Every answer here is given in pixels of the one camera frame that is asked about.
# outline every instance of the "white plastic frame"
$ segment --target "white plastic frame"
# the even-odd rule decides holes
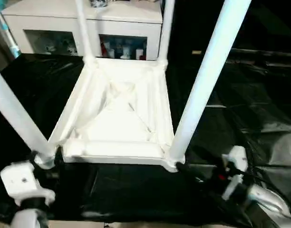
[[[165,81],[165,69],[167,67],[166,57],[175,0],[166,1],[160,50],[158,60],[155,62],[94,58],[88,39],[83,5],[81,0],[76,0],[78,20],[84,45],[85,66],[49,139],[49,143],[43,140],[43,135],[35,128],[35,124],[26,111],[20,112],[19,115],[16,114],[16,108],[19,107],[17,105],[18,100],[14,95],[6,95],[12,92],[5,83],[0,83],[0,97],[5,96],[6,99],[9,98],[16,105],[11,102],[8,104],[0,102],[0,110],[27,145],[31,149],[40,151],[40,158],[43,162],[47,161],[47,157],[53,159],[50,149],[53,147],[52,145],[61,144],[63,145],[64,156],[67,162],[151,164],[163,165],[169,171],[176,171],[175,163],[178,161],[184,162],[186,148],[197,127],[221,69],[225,64],[250,3],[251,0],[225,0],[174,138]],[[92,93],[100,93],[99,90],[94,89],[96,84],[106,81],[108,78],[109,83],[120,81],[120,84],[117,85],[118,88],[121,88],[122,85],[133,85],[135,88],[136,80],[133,77],[134,75],[139,78],[148,75],[152,76],[148,91],[145,91],[144,95],[139,97],[143,100],[151,101],[151,105],[148,105],[148,107],[155,107],[155,114],[152,115],[152,120],[154,120],[152,126],[154,126],[156,134],[153,137],[154,139],[141,140],[141,138],[138,138],[138,142],[130,142],[127,139],[125,142],[115,142],[115,140],[104,140],[102,142],[100,140],[90,141],[85,139],[85,136],[79,135],[79,133],[75,135],[75,129],[79,128],[79,125],[82,126],[82,122],[89,118],[89,110],[93,108],[93,105],[96,106],[100,103],[100,100],[106,99],[104,96],[101,96],[100,99],[96,100],[95,96],[90,96]],[[131,91],[130,95],[135,96],[143,90],[145,89],[142,87],[141,89],[134,89],[134,92]],[[126,97],[124,103],[128,103],[131,107],[132,104],[130,102],[130,99]],[[144,121],[144,118],[149,119],[147,117],[151,115],[150,108],[143,108],[142,105],[139,105],[139,108],[132,107],[132,110],[137,112],[139,117],[140,115],[143,116],[141,118],[142,121]],[[21,123],[13,121],[14,118],[23,118],[28,130],[22,132]],[[96,133],[96,131],[93,135],[100,138],[100,134]]]

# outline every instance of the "black plastic sheet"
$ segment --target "black plastic sheet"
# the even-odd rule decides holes
[[[24,54],[2,74],[48,138],[82,67],[79,57]],[[196,74],[194,66],[169,65],[174,129]],[[187,162],[210,177],[214,162],[203,160],[200,153],[221,157],[234,145],[246,147],[250,172],[273,182],[291,199],[291,69],[246,64],[224,67],[189,145]],[[0,170],[29,153],[1,114],[0,148]],[[66,164],[51,188],[57,194],[50,209],[52,219],[242,226],[200,197],[179,173],[162,167]],[[0,186],[0,220],[10,221],[16,208]]]

